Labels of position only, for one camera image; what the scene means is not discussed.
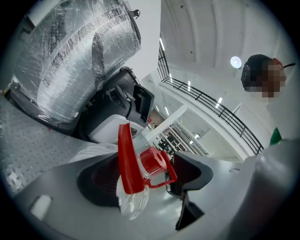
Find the person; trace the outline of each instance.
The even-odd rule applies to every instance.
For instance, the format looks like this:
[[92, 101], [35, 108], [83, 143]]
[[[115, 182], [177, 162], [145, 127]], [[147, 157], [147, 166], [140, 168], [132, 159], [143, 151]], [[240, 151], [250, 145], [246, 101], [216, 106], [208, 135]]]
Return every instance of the person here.
[[[259, 92], [263, 98], [274, 98], [285, 86], [286, 76], [284, 68], [294, 66], [295, 63], [283, 66], [276, 58], [269, 58], [262, 54], [251, 56], [244, 64], [241, 82], [247, 92]], [[275, 128], [270, 145], [282, 140], [278, 128]]]

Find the black metal railing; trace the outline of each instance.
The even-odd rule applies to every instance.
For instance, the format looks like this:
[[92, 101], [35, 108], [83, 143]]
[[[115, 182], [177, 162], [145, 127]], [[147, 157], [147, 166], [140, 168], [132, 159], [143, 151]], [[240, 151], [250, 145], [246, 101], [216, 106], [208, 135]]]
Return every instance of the black metal railing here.
[[161, 81], [169, 77], [170, 71], [167, 64], [167, 60], [165, 58], [165, 53], [161, 43], [159, 42], [159, 52], [158, 52], [158, 74], [160, 76]]
[[175, 78], [167, 77], [163, 79], [162, 82], [164, 82], [165, 84], [169, 84], [175, 89], [189, 95], [195, 101], [203, 104], [211, 111], [213, 111], [220, 119], [224, 120], [229, 126], [234, 129], [234, 131], [240, 136], [240, 138], [242, 138], [246, 142], [246, 144], [254, 152], [254, 154], [258, 155], [263, 150], [263, 146], [255, 137], [255, 135], [250, 131], [250, 129], [228, 108], [226, 108], [222, 104], [219, 104], [217, 100]]

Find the ceiling light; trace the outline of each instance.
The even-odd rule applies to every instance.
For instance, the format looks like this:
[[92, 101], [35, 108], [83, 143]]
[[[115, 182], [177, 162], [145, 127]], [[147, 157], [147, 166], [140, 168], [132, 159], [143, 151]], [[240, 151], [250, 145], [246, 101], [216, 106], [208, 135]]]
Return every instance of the ceiling light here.
[[165, 111], [167, 112], [168, 116], [170, 116], [170, 115], [169, 115], [169, 112], [168, 112], [168, 109], [167, 109], [166, 107], [165, 107]]
[[242, 66], [242, 60], [237, 56], [232, 57], [230, 63], [234, 68], [240, 68]]
[[163, 44], [163, 41], [161, 40], [161, 38], [159, 38], [159, 41], [160, 41], [161, 47], [163, 48], [163, 50], [165, 50], [165, 47], [164, 47], [164, 44]]

